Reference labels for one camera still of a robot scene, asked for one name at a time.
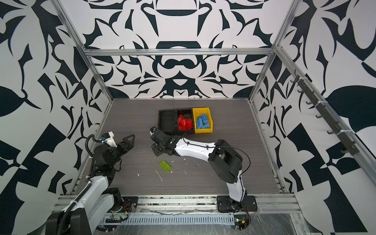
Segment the green lego brick front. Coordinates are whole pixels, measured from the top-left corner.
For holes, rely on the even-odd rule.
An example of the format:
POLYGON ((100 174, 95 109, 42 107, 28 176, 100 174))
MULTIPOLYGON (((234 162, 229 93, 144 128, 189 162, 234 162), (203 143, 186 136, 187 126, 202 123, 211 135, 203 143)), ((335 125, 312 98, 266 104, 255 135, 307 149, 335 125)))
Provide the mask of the green lego brick front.
POLYGON ((171 166, 166 161, 161 161, 160 166, 166 171, 169 172, 171 170, 171 166))

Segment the red lego arch piece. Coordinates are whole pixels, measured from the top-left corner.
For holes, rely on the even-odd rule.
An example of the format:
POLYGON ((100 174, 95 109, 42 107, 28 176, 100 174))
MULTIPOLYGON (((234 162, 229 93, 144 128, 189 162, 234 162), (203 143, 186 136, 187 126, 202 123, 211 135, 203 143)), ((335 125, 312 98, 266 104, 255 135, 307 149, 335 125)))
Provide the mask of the red lego arch piece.
POLYGON ((179 119, 178 118, 178 130, 183 131, 183 130, 192 130, 193 129, 193 121, 190 118, 184 118, 184 119, 179 119))

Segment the blue lego brick front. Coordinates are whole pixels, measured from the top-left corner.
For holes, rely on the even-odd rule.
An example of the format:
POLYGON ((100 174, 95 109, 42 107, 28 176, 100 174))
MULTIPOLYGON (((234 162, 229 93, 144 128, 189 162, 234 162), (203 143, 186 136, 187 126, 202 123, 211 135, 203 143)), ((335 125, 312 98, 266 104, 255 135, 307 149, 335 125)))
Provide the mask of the blue lego brick front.
POLYGON ((198 117, 196 121, 196 128, 197 129, 209 129, 210 128, 209 119, 206 114, 202 114, 198 117))

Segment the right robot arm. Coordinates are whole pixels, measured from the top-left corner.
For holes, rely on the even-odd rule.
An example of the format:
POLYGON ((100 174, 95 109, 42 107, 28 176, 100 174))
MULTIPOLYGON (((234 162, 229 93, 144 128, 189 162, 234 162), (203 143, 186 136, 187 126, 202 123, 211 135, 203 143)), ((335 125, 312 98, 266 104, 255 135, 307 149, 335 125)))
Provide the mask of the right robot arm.
POLYGON ((184 136, 168 135, 156 127, 150 129, 151 146, 154 154, 160 156, 192 157, 210 164, 216 175, 226 182, 229 198, 235 204, 241 204, 247 195, 242 179, 243 158, 239 149, 231 147, 219 139, 215 143, 196 142, 184 136))

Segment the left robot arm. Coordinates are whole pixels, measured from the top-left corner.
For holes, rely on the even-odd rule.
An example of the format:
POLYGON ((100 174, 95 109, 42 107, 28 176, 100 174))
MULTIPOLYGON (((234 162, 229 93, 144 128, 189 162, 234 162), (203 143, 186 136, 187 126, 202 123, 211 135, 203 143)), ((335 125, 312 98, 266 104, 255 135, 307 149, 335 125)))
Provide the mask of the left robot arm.
POLYGON ((95 139, 90 135, 85 149, 92 160, 87 184, 62 211, 51 214, 46 222, 47 235, 91 235, 112 209, 123 206, 118 188, 110 185, 118 171, 115 164, 135 145, 135 135, 116 143, 114 133, 108 132, 95 139))

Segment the left black bin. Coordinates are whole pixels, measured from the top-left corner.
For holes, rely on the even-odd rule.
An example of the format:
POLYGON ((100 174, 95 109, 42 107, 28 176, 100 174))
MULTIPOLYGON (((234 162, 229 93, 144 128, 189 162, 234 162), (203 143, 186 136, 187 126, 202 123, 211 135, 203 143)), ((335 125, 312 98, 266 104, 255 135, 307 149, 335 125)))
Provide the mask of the left black bin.
POLYGON ((177 134, 176 118, 174 110, 159 110, 158 113, 158 129, 169 135, 177 134))

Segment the black bin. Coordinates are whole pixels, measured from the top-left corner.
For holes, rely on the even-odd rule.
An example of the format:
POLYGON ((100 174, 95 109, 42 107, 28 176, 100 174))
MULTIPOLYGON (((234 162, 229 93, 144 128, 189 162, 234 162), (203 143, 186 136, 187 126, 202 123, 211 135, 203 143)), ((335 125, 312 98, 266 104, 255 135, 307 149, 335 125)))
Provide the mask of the black bin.
POLYGON ((174 110, 159 110, 158 113, 158 129, 169 135, 177 134, 176 118, 174 110))
POLYGON ((194 133, 194 120, 193 120, 193 111, 192 109, 185 109, 185 110, 177 110, 176 112, 176 127, 177 127, 177 134, 183 135, 183 134, 193 134, 194 133), (193 129, 192 130, 178 130, 178 118, 179 115, 183 115, 184 118, 190 118, 193 121, 193 129))

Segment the middle black bin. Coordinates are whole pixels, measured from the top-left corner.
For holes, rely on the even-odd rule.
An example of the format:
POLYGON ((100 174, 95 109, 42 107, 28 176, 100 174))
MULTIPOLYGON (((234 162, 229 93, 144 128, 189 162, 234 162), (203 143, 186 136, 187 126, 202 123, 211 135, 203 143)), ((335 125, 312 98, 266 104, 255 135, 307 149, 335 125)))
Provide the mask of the middle black bin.
POLYGON ((193 111, 192 109, 185 109, 185 110, 177 110, 176 112, 176 127, 177 127, 177 134, 183 135, 183 134, 193 134, 194 133, 194 120, 193 120, 193 111), (178 118, 179 115, 183 115, 184 118, 190 118, 193 121, 193 129, 192 130, 178 130, 178 118))

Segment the yellow bin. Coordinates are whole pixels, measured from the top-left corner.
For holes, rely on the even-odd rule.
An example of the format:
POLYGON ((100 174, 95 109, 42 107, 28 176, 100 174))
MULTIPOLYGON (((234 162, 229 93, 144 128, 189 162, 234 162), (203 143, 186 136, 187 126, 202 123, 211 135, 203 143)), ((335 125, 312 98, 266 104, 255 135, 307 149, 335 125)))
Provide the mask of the yellow bin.
POLYGON ((193 120, 194 120, 194 131, 196 134, 213 132, 213 121, 212 121, 209 108, 193 108, 193 120), (206 116, 207 123, 204 124, 204 126, 207 126, 208 128, 198 129, 197 128, 198 119, 202 115, 206 116))

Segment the left circuit board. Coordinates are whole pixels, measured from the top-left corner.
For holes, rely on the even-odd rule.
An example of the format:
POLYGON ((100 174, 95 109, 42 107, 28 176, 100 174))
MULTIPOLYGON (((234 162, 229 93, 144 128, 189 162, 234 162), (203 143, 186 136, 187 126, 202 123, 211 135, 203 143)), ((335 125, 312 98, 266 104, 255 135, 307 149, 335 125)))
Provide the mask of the left circuit board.
POLYGON ((128 219, 128 214, 126 215, 111 215, 105 219, 105 223, 122 223, 128 219))

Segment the circuit board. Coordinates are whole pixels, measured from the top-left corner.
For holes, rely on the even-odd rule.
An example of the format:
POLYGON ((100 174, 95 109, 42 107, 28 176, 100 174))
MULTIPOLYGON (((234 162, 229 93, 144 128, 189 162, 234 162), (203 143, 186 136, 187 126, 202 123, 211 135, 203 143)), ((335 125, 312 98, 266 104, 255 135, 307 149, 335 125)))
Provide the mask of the circuit board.
POLYGON ((246 215, 236 215, 235 219, 235 229, 237 230, 245 230, 251 223, 251 217, 246 215))
POLYGON ((111 215, 105 219, 105 223, 122 223, 128 219, 128 214, 126 215, 111 215))

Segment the right circuit board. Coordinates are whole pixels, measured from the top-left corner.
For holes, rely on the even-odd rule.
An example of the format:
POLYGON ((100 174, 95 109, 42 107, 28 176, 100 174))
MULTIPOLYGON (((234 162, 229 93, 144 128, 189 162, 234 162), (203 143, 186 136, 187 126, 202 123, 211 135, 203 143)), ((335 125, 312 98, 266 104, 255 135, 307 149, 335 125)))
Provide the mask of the right circuit board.
POLYGON ((245 230, 251 223, 251 217, 246 215, 236 215, 235 219, 235 229, 237 230, 245 230))

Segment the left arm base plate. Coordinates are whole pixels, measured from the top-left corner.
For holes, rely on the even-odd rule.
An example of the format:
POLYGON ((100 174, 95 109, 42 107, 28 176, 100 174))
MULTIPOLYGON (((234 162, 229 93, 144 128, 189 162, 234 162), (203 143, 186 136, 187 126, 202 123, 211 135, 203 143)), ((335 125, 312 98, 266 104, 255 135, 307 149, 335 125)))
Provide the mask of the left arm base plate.
POLYGON ((137 196, 122 197, 120 204, 115 204, 113 208, 110 209, 110 212, 133 212, 137 209, 138 199, 137 196))

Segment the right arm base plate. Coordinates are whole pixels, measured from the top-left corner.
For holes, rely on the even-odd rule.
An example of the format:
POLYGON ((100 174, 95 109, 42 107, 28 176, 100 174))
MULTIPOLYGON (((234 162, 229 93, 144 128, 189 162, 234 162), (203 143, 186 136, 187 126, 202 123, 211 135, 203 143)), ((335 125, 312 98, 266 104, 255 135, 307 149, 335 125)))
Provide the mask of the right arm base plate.
POLYGON ((217 196, 217 210, 221 213, 230 212, 256 212, 258 210, 256 198, 246 195, 241 202, 231 199, 229 196, 217 196))

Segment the wall hook rail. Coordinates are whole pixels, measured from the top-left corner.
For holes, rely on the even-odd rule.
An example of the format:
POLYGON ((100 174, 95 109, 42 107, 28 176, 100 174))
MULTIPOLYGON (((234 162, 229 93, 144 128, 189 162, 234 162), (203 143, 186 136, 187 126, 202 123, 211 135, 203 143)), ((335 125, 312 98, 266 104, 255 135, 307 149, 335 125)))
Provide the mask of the wall hook rail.
POLYGON ((344 145, 345 150, 341 151, 346 154, 356 155, 360 151, 356 146, 356 140, 353 137, 353 131, 351 131, 341 120, 339 115, 334 111, 328 101, 326 101, 319 91, 313 86, 307 77, 300 77, 295 75, 295 78, 291 81, 297 83, 301 88, 299 93, 305 94, 308 98, 307 105, 313 106, 319 115, 316 118, 322 118, 330 127, 329 135, 336 135, 340 142, 344 145))

